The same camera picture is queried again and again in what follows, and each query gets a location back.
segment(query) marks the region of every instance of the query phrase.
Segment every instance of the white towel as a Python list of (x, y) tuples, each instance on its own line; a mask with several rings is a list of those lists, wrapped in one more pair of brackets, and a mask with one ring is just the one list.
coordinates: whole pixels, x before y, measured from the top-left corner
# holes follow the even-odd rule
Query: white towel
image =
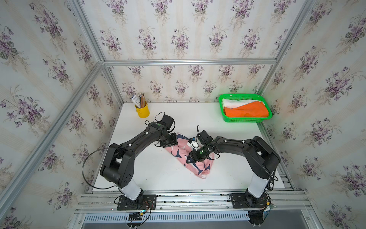
[(249, 103), (253, 103), (253, 102), (257, 102), (257, 101), (263, 103), (263, 101), (253, 100), (253, 99), (246, 99), (246, 100), (223, 99), (223, 106), (232, 109), (232, 108), (241, 107), (243, 105), (247, 105)]

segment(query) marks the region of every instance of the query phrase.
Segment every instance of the vent grille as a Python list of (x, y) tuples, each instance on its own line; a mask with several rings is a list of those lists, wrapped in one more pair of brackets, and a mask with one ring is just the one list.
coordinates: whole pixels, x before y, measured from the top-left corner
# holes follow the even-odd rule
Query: vent grille
[[(86, 214), (84, 223), (118, 223), (126, 222), (130, 213), (99, 213)], [(149, 216), (146, 213), (142, 217), (144, 221)], [(247, 211), (200, 211), (200, 212), (152, 212), (146, 222), (202, 222), (202, 221), (247, 221)]]

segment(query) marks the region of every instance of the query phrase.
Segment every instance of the pink cloth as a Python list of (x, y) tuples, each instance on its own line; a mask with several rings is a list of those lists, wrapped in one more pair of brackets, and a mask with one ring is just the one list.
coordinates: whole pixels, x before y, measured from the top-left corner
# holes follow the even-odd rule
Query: pink cloth
[(182, 134), (177, 133), (177, 140), (178, 145), (166, 147), (165, 149), (176, 157), (184, 167), (189, 169), (196, 176), (205, 179), (206, 175), (210, 173), (215, 154), (211, 153), (209, 157), (202, 162), (186, 164), (189, 152), (192, 151), (192, 148), (187, 145), (189, 139)]

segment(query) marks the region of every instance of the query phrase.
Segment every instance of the metal base plate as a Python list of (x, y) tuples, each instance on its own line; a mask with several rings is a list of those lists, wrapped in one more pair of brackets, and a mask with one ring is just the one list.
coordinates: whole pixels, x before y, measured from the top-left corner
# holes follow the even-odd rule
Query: metal base plate
[(140, 208), (130, 207), (128, 204), (128, 199), (125, 196), (121, 196), (118, 201), (117, 210), (118, 211), (126, 211), (126, 210), (144, 210), (146, 209), (146, 203), (149, 203), (151, 210), (155, 210), (156, 207), (156, 195), (144, 195), (142, 198), (142, 205)]
[[(261, 199), (265, 196), (267, 196), (267, 194), (264, 192), (261, 196)], [(230, 200), (232, 202), (233, 208), (251, 208), (247, 204), (245, 193), (232, 193), (230, 194)], [(254, 206), (254, 208), (264, 208), (265, 206), (265, 202), (259, 201), (258, 204)]]

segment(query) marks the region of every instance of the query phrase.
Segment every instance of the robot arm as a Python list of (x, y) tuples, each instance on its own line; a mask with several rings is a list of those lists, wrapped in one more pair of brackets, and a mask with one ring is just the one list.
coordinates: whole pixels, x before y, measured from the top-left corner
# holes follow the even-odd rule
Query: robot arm
[[(174, 120), (164, 115), (160, 121), (151, 122), (146, 129), (131, 140), (117, 145), (110, 145), (104, 158), (100, 174), (108, 181), (115, 183), (118, 189), (130, 200), (142, 201), (143, 191), (133, 180), (134, 163), (139, 155), (148, 145), (159, 141), (161, 147), (177, 145), (176, 133), (168, 130)], [(260, 137), (251, 140), (233, 140), (223, 137), (213, 139), (205, 131), (198, 135), (203, 147), (190, 152), (187, 163), (203, 161), (208, 158), (211, 152), (231, 153), (244, 156), (252, 168), (252, 176), (249, 188), (246, 190), (246, 205), (258, 207), (258, 202), (265, 195), (264, 190), (280, 162), (280, 157)]]
[(246, 203), (248, 207), (256, 207), (258, 201), (263, 198), (269, 179), (280, 163), (278, 154), (260, 137), (250, 140), (234, 140), (224, 137), (213, 139), (206, 131), (202, 131), (199, 133), (198, 139), (203, 146), (198, 150), (192, 150), (186, 163), (203, 161), (211, 152), (244, 156), (254, 172), (246, 190)]

